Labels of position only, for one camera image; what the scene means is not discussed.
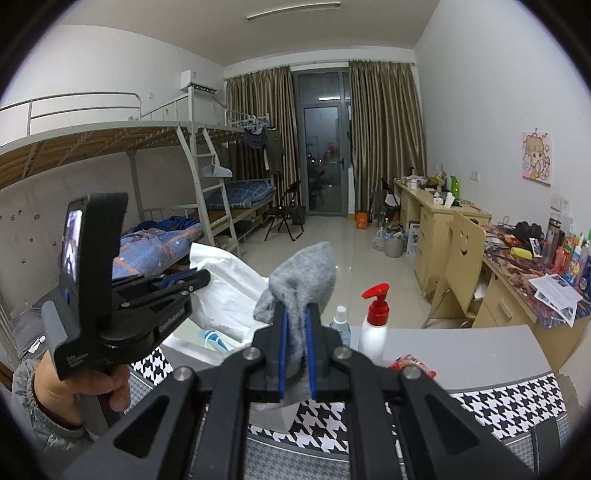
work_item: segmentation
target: hand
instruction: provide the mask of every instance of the hand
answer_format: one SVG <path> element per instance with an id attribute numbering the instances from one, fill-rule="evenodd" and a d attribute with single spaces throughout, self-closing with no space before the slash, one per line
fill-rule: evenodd
<path id="1" fill-rule="evenodd" d="M 75 394 L 101 395 L 109 392 L 109 406 L 113 411 L 129 407 L 129 366 L 117 365 L 110 375 L 97 370 L 86 370 L 67 380 L 57 378 L 49 352 L 45 352 L 33 380 L 33 388 L 41 409 L 52 420 L 71 426 L 82 425 L 76 408 Z"/>

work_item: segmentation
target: blue blanket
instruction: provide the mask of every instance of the blue blanket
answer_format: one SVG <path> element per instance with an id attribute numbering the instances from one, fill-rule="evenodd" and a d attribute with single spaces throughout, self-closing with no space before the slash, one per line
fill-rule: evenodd
<path id="1" fill-rule="evenodd" d="M 157 275 L 179 261 L 202 234 L 201 223 L 187 217 L 143 222 L 121 238 L 113 278 Z"/>
<path id="2" fill-rule="evenodd" d="M 275 187 L 270 180 L 231 181 L 226 183 L 230 208 L 250 208 L 254 203 L 273 196 Z M 221 190 L 215 190 L 206 200 L 208 210 L 223 210 Z"/>

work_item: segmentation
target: clear plastic bottle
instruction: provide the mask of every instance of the clear plastic bottle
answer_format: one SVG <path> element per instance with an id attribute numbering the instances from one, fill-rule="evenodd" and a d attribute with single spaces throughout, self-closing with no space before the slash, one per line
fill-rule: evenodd
<path id="1" fill-rule="evenodd" d="M 335 317 L 330 322 L 330 328 L 339 332 L 343 346 L 351 346 L 351 327 L 347 322 L 347 309 L 342 305 L 336 308 Z"/>

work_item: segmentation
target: wooden bed slats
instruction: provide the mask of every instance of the wooden bed slats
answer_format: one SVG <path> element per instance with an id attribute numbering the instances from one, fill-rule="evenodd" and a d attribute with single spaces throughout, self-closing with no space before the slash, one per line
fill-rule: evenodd
<path id="1" fill-rule="evenodd" d="M 61 135 L 51 138 L 47 138 L 48 132 L 43 132 L 45 135 L 40 139 L 38 139 L 38 135 L 32 135 L 31 143 L 27 145 L 21 143 L 22 146 L 0 154 L 0 188 L 35 173 L 87 158 L 126 150 L 179 145 L 176 134 L 177 125 L 150 125 L 152 122 L 145 121 L 142 122 L 145 126 L 138 127 L 137 123 L 133 126 L 126 126 L 124 122 L 119 123 L 120 125 L 117 125 L 116 128 L 104 128 L 105 125 L 90 124 L 87 131 L 65 135 L 63 132 L 67 129 L 58 129 L 56 134 Z M 198 144 L 206 142 L 202 133 L 203 126 L 196 124 L 196 127 L 199 127 Z M 181 128 L 188 139 L 187 126 L 184 125 Z M 238 129 L 216 128 L 207 125 L 207 130 L 214 141 L 233 142 L 242 139 L 242 132 Z"/>

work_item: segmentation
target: orange bag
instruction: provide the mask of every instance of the orange bag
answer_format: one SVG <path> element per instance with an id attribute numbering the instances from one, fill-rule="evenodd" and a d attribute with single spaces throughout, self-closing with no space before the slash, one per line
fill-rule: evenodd
<path id="1" fill-rule="evenodd" d="M 367 230 L 368 227 L 368 214 L 365 212 L 359 212 L 355 215 L 355 228 L 360 230 Z"/>

